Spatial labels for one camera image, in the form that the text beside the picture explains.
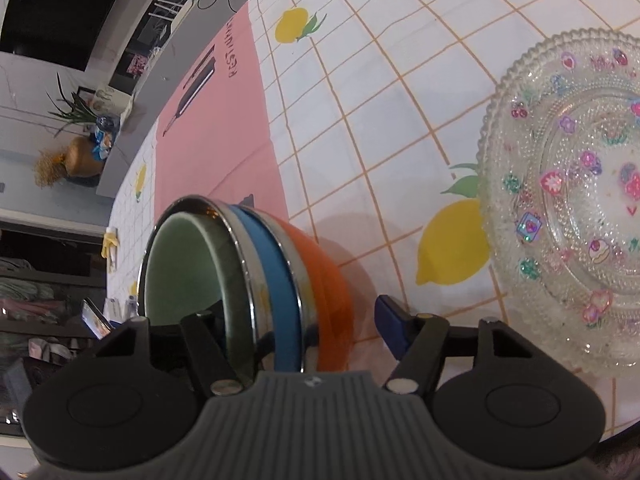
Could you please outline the blue steel mixing bowl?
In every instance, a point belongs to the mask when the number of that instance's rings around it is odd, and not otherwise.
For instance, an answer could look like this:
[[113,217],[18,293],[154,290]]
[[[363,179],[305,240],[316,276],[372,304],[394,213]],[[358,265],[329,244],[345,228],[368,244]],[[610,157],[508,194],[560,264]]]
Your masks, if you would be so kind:
[[[229,254],[233,259],[221,268],[224,298],[204,311],[213,312],[218,318],[226,334],[228,361],[242,384],[250,385],[262,370],[304,370],[302,302],[288,259],[273,223],[249,206],[228,205],[197,195],[171,204],[157,220],[143,256],[138,292],[140,314],[145,316],[142,281],[152,241],[164,221],[180,211],[216,219],[229,234]],[[161,333],[180,332],[180,323],[150,324]]]

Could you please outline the orange steel bowl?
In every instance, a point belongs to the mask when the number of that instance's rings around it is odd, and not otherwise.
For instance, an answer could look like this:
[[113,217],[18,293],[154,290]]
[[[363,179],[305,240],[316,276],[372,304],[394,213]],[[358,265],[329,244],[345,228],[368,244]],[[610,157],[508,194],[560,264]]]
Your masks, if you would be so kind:
[[344,372],[354,343],[355,313],[352,296],[340,269],[306,233],[268,214],[277,222],[302,257],[314,291],[319,322],[320,372]]

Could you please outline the clear glass sticker plate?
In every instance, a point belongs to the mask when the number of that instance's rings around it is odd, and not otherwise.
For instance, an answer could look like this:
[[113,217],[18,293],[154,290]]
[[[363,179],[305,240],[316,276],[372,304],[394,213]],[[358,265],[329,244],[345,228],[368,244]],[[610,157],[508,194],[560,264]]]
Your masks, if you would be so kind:
[[561,32],[497,84],[477,153],[492,263],[541,349],[639,370],[639,41]]

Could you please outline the light green ceramic bowl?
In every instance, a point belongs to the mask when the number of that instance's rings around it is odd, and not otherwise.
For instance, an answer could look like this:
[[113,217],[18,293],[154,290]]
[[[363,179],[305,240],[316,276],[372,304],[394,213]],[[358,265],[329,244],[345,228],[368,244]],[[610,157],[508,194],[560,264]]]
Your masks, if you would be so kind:
[[143,273],[145,316],[155,326],[177,325],[224,298],[222,265],[233,259],[229,234],[205,214],[180,211],[157,230]]

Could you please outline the yellow cloth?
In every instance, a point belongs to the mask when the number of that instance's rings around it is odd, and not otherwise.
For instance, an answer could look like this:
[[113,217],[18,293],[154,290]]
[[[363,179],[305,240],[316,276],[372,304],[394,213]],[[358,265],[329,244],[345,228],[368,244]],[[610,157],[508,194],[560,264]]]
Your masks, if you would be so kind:
[[102,240],[102,257],[105,260],[114,262],[117,259],[117,249],[119,248],[118,231],[114,226],[105,229]]

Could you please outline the checked lemon picnic mat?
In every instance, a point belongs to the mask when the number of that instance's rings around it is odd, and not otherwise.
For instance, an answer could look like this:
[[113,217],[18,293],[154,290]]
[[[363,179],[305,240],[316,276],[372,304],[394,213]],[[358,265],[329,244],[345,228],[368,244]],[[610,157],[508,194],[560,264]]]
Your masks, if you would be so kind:
[[430,226],[471,208],[469,178],[485,108],[527,49],[575,28],[637,35],[639,0],[244,0],[208,36],[247,50],[252,74],[231,103],[212,79],[181,107],[171,96],[115,198],[119,238],[107,310],[138,288],[154,223],[176,198],[249,200],[306,232],[340,268],[355,304],[352,370],[385,379],[394,359],[373,304],[458,325],[521,326],[494,268],[429,283]]

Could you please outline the white wifi router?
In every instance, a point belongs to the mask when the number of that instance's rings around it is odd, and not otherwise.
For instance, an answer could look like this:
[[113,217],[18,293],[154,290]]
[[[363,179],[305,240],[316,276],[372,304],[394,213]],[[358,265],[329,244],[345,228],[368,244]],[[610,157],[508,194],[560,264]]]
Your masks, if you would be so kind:
[[192,6],[193,0],[153,0],[146,14],[171,25],[179,24]]

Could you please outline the black television screen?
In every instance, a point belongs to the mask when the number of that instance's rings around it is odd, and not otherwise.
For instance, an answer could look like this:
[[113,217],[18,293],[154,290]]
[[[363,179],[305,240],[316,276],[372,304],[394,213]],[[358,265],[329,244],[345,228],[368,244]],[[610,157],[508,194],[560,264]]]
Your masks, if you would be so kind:
[[115,1],[9,0],[1,50],[84,70]]

